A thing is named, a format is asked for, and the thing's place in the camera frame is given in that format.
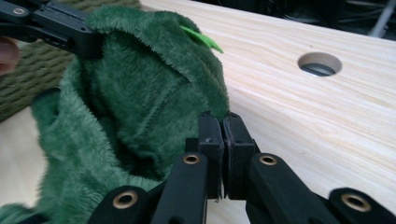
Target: circular cutout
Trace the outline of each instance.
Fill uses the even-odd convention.
[[[371,205],[359,195],[346,193],[341,196],[341,200],[348,207],[357,211],[368,212],[371,210]]]
[[[137,202],[137,193],[127,190],[117,195],[113,200],[113,206],[118,209],[129,208]]]
[[[268,155],[261,156],[260,157],[260,162],[262,164],[265,164],[265,165],[275,165],[275,164],[277,164],[277,160],[274,157],[268,156]]]
[[[343,64],[335,56],[323,52],[311,52],[298,60],[301,70],[316,77],[328,77],[339,73]]]
[[[188,155],[188,156],[185,156],[185,157],[183,158],[183,161],[184,161],[185,163],[191,164],[191,165],[194,165],[194,164],[200,162],[200,160],[201,160],[201,159],[200,159],[197,155]]]

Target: metal screw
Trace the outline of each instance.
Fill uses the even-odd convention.
[[[13,13],[17,14],[17,15],[21,15],[24,14],[24,10],[22,8],[14,8],[14,10],[12,10]]]

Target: dark background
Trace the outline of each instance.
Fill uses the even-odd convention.
[[[388,0],[195,0],[217,6],[368,35]],[[396,40],[395,13],[380,37]]]

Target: green felt leaf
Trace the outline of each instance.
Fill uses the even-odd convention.
[[[209,36],[199,34],[185,26],[180,26],[180,27],[181,27],[181,29],[183,29],[186,32],[187,35],[189,35],[191,37],[195,37],[195,38],[201,40],[209,48],[215,49],[218,52],[223,53],[223,50],[220,48],[220,46],[214,40],[212,40]]]

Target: light wood surface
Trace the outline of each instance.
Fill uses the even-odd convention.
[[[179,12],[224,50],[232,111],[260,149],[283,158],[314,192],[366,192],[396,213],[396,42],[182,0],[142,0]],[[314,77],[308,52],[342,71]],[[0,205],[34,204],[45,162],[27,108],[0,124]],[[209,202],[207,223],[248,223],[243,202]]]

